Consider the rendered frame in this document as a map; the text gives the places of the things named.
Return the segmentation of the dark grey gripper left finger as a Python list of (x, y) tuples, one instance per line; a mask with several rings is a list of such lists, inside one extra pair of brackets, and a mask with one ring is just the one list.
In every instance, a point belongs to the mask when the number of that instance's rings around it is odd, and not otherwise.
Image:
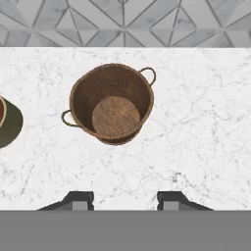
[(40, 208), (40, 211), (93, 211), (93, 201), (93, 191), (70, 191), (62, 201)]

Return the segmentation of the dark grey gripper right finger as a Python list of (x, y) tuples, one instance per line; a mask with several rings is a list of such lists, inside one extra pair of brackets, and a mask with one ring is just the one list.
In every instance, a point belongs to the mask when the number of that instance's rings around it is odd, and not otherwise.
[(210, 208), (189, 201), (181, 191), (158, 191), (158, 211), (210, 211)]

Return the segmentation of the brown woven basket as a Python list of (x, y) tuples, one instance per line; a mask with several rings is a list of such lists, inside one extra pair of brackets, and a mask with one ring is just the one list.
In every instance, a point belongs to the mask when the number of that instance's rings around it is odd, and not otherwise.
[(122, 145), (136, 137), (153, 105), (152, 80), (142, 71), (123, 64), (104, 64), (83, 75), (72, 87), (71, 127), (110, 145)]

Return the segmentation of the dark green round pot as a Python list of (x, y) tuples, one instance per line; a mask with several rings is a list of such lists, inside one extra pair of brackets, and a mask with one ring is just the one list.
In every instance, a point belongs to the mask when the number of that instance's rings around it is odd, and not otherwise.
[(0, 96), (0, 149), (18, 137), (23, 123), (24, 117), (21, 110)]

